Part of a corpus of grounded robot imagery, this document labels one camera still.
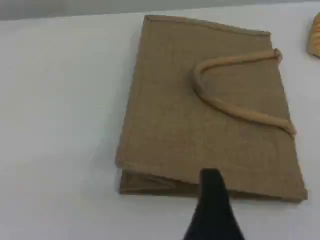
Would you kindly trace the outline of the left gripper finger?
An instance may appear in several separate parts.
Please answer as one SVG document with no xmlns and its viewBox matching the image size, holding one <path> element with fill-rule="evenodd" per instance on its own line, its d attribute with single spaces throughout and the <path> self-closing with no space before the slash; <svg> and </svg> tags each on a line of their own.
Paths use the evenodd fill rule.
<svg viewBox="0 0 320 240">
<path fill-rule="evenodd" d="M 243 240 L 224 179 L 217 169 L 200 172 L 200 196 L 185 240 Z"/>
</svg>

